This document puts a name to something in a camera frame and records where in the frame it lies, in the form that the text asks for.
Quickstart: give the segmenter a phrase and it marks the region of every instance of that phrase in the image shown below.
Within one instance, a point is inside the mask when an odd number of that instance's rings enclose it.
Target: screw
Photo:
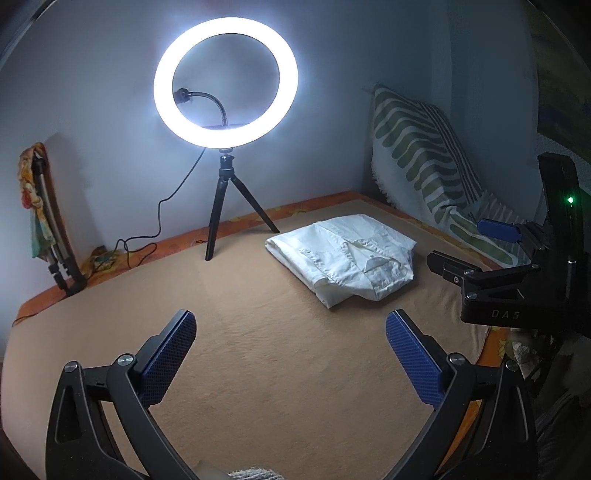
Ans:
[[[117,364],[124,367],[125,365],[129,365],[131,362],[134,361],[134,357],[130,354],[126,353],[125,355],[121,355],[117,359]]]
[[[466,357],[461,353],[450,353],[448,358],[454,365],[463,365],[467,362]]]
[[[517,365],[517,362],[514,362],[513,360],[507,360],[505,366],[512,372],[517,372],[519,370],[519,365]]]
[[[70,373],[76,370],[76,368],[78,368],[78,362],[68,362],[64,367],[64,372]]]

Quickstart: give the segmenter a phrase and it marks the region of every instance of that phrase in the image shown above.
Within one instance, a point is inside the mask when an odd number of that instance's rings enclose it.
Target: mattress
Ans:
[[[415,280],[380,302],[352,297],[326,309],[264,248],[264,225],[121,274],[13,327],[5,355],[4,429],[44,476],[47,421],[57,380],[71,360],[107,365],[136,352],[178,309],[196,314],[197,340],[152,415],[181,457],[226,471],[250,466],[288,479],[382,478],[420,431],[422,404],[384,333],[403,308],[448,351],[472,362],[488,328],[459,320],[459,289],[429,272],[437,249],[477,257],[416,222],[363,200],[277,221],[289,231],[335,216],[365,214],[417,241]],[[110,405],[109,422],[127,462],[135,457]]]

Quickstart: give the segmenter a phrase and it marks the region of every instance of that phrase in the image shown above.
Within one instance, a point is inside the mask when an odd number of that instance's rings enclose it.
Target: white shirt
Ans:
[[[349,215],[273,236],[265,247],[331,308],[352,295],[378,301],[409,283],[416,244],[367,215]]]

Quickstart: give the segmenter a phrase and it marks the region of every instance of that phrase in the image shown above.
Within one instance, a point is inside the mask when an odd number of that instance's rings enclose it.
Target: ring light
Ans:
[[[195,45],[226,33],[247,35],[269,49],[279,67],[279,87],[271,106],[250,124],[211,130],[195,125],[180,112],[173,98],[173,77],[178,64]],[[164,52],[154,78],[154,100],[166,126],[180,138],[200,147],[233,148],[261,138],[277,126],[290,109],[296,96],[297,83],[296,58],[277,32],[246,18],[217,18],[187,30]]]

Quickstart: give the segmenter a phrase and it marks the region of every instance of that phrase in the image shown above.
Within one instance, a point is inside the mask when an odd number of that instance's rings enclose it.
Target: black tripod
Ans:
[[[205,253],[205,260],[209,261],[213,258],[213,250],[216,246],[217,228],[220,224],[220,216],[222,215],[223,200],[226,196],[226,189],[228,188],[228,180],[236,186],[242,196],[251,204],[256,213],[260,215],[263,221],[269,226],[273,233],[279,233],[279,229],[271,221],[265,210],[258,204],[252,193],[248,191],[246,186],[236,177],[234,173],[234,166],[232,160],[234,157],[230,155],[232,149],[220,150],[222,156],[220,157],[220,176],[217,181],[216,196],[213,200],[212,215],[209,219],[209,236],[207,237],[207,251]]]

